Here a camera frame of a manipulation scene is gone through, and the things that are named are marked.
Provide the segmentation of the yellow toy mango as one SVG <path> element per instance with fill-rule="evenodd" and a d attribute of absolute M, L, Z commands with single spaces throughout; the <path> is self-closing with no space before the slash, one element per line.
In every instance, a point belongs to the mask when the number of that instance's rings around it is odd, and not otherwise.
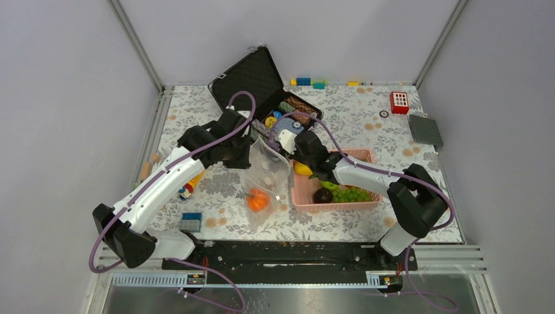
<path fill-rule="evenodd" d="M 294 166 L 293 166 L 293 169 L 294 169 L 295 173 L 297 173 L 299 175 L 304 175 L 304 176 L 312 176 L 313 175 L 312 170 L 308 166 L 306 166 L 306 165 L 304 165 L 300 162 L 295 162 Z"/>

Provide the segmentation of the clear zip top bag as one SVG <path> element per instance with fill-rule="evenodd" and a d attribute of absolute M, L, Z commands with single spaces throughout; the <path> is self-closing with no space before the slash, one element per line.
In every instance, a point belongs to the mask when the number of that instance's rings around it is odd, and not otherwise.
<path fill-rule="evenodd" d="M 250 147 L 249 162 L 251 167 L 243 174 L 243 198 L 249 227 L 256 230 L 268 220 L 281 203 L 279 191 L 285 186 L 291 167 L 281 154 L 260 139 Z M 269 206 L 257 213 L 252 212 L 246 203 L 246 194 L 252 188 L 261 189 L 270 199 Z"/>

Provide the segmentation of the green toy apple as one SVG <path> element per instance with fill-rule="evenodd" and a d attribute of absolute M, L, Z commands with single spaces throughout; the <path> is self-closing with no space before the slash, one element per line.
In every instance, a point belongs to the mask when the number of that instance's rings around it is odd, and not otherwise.
<path fill-rule="evenodd" d="M 329 182 L 329 181 L 320 181 L 319 183 L 323 188 L 326 188 L 327 190 L 330 190 L 330 191 L 339 189 L 338 184 L 334 184 L 334 183 Z"/>

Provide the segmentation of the orange toy pumpkin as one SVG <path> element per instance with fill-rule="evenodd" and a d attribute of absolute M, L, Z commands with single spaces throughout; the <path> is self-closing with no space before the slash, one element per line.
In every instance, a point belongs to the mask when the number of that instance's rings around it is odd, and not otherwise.
<path fill-rule="evenodd" d="M 252 212 L 264 210 L 270 204 L 268 195 L 259 188 L 252 188 L 246 194 L 247 206 Z"/>

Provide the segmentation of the pink plastic basket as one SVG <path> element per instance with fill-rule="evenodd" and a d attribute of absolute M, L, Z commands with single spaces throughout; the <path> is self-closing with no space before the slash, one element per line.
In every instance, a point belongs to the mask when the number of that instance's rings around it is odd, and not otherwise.
<path fill-rule="evenodd" d="M 322 188 L 317 179 L 309 176 L 299 175 L 293 170 L 293 187 L 291 188 L 292 204 L 297 211 L 355 211 L 371 210 L 381 204 L 383 197 L 375 192 L 369 191 L 374 201 L 361 203 L 324 203 L 316 204 L 312 201 L 313 193 Z"/>

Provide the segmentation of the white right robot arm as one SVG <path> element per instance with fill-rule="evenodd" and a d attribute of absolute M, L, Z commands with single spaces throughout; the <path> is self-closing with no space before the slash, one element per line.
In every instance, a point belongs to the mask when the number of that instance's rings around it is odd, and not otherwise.
<path fill-rule="evenodd" d="M 341 150 L 329 151 L 312 131 L 294 134 L 283 130 L 276 138 L 293 160 L 308 166 L 318 179 L 362 188 L 389 200 L 397 222 L 378 242 L 375 259 L 381 268 L 394 268 L 401 253 L 432 231 L 451 208 L 449 198 L 418 164 L 401 172 L 391 171 Z"/>

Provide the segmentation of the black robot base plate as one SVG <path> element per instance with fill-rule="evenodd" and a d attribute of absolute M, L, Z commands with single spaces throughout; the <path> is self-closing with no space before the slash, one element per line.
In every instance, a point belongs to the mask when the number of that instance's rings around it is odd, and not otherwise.
<path fill-rule="evenodd" d="M 235 284 L 359 284 L 368 272 L 418 269 L 414 251 L 391 256 L 375 243 L 300 241 L 197 241 L 186 259 Z"/>

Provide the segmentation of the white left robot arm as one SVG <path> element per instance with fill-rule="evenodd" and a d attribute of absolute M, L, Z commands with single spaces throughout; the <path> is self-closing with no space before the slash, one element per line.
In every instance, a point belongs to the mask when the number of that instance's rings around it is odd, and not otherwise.
<path fill-rule="evenodd" d="M 226 108 L 218 120 L 187 129 L 162 163 L 137 188 L 114 205 L 99 204 L 92 213 L 98 237 L 88 265 L 95 273 L 125 264 L 136 268 L 150 258 L 175 258 L 197 268 L 203 252 L 182 232 L 149 227 L 178 190 L 210 166 L 249 167 L 249 125 L 254 111 Z"/>

